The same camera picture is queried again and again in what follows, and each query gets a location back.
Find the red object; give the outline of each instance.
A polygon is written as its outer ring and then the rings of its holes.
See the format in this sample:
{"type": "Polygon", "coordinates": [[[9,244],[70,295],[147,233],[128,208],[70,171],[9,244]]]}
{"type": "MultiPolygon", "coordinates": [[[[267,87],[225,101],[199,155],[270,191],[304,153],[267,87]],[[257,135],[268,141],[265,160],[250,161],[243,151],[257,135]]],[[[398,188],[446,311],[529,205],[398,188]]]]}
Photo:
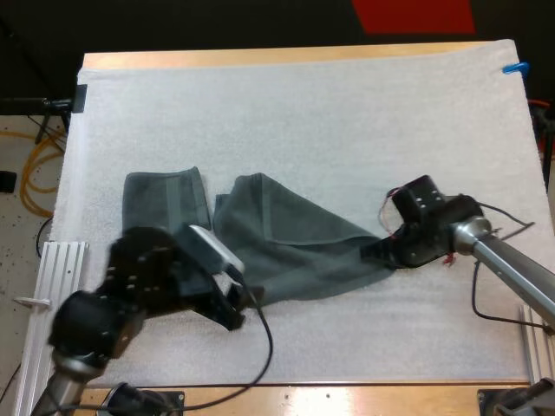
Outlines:
{"type": "Polygon", "coordinates": [[[454,253],[449,253],[447,254],[447,257],[445,257],[445,259],[443,260],[443,264],[445,264],[448,267],[451,267],[456,261],[457,261],[457,257],[454,256],[454,253]]]}
{"type": "Polygon", "coordinates": [[[368,34],[475,33],[469,0],[352,0],[368,34]]]}
{"type": "Polygon", "coordinates": [[[551,106],[549,101],[544,101],[544,100],[528,100],[528,104],[532,106],[543,107],[543,108],[549,108],[551,106]]]}

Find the gray towel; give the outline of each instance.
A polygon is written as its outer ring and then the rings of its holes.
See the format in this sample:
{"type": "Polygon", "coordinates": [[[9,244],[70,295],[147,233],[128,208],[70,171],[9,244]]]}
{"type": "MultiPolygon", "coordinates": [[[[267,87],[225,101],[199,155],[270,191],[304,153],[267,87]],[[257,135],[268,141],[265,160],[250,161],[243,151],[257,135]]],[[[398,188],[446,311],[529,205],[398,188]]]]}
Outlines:
{"type": "Polygon", "coordinates": [[[245,263],[245,280],[264,289],[263,304],[339,295],[392,273],[361,261],[359,248],[377,237],[262,173],[237,178],[217,197],[213,224],[245,263]]]}
{"type": "Polygon", "coordinates": [[[123,230],[159,227],[174,234],[183,224],[210,229],[199,169],[176,173],[129,173],[123,186],[123,230]]]}

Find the floor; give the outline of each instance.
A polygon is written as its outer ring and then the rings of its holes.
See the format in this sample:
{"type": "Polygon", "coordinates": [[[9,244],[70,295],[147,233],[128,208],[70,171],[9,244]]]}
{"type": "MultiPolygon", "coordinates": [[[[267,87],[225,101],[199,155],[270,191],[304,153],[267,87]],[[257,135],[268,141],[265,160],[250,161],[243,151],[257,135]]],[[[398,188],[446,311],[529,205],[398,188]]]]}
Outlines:
{"type": "MultiPolygon", "coordinates": [[[[35,117],[35,120],[41,121],[41,118],[35,117]]],[[[60,128],[61,122],[54,118],[49,125],[60,128]]],[[[0,116],[2,131],[36,135],[38,126],[25,116],[0,116]]],[[[0,341],[0,394],[4,392],[21,360],[29,319],[29,310],[12,299],[34,294],[40,262],[36,254],[36,235],[46,219],[26,211],[18,194],[20,173],[33,146],[32,140],[0,136],[0,170],[18,174],[15,193],[0,193],[0,328],[3,329],[0,341]]],[[[52,186],[59,180],[61,167],[62,159],[53,159],[37,170],[32,180],[37,185],[52,186]]],[[[555,223],[555,164],[552,168],[552,183],[549,201],[555,223]]],[[[36,202],[53,210],[55,198],[54,193],[37,195],[36,202]]],[[[48,233],[47,227],[41,241],[48,240],[48,233]]],[[[12,411],[17,376],[0,402],[2,415],[12,411]]]]}

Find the table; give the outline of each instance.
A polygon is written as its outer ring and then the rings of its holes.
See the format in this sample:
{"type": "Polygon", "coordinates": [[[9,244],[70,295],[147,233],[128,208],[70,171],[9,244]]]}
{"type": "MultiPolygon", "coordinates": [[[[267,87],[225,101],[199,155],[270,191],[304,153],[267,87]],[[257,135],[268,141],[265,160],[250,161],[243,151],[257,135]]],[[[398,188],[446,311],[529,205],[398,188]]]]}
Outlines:
{"type": "MultiPolygon", "coordinates": [[[[416,43],[295,49],[236,49],[86,54],[83,67],[189,68],[314,62],[403,55],[427,55],[456,51],[480,42],[416,43]]],[[[370,384],[261,386],[225,404],[198,411],[203,415],[253,413],[261,415],[478,415],[477,391],[481,388],[512,388],[523,384],[370,384]]],[[[183,387],[187,405],[217,399],[236,387],[183,387]]],[[[88,389],[83,403],[100,404],[107,389],[88,389]]],[[[79,412],[80,415],[93,414],[79,412]]]]}

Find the silver metal arm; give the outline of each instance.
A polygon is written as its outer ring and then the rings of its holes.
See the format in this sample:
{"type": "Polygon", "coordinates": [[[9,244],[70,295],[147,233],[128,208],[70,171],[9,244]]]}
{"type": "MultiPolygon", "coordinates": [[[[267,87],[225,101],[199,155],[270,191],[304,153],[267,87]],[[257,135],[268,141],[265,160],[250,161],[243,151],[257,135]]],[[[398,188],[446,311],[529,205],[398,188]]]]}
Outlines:
{"type": "Polygon", "coordinates": [[[454,248],[473,255],[555,328],[555,275],[495,237],[489,221],[473,217],[454,231],[454,248]]]}
{"type": "Polygon", "coordinates": [[[56,410],[58,406],[62,405],[78,405],[87,383],[103,373],[103,370],[60,355],[56,351],[52,353],[52,361],[55,364],[55,372],[50,377],[42,396],[36,402],[31,416],[73,415],[73,411],[62,413],[56,410]]]}

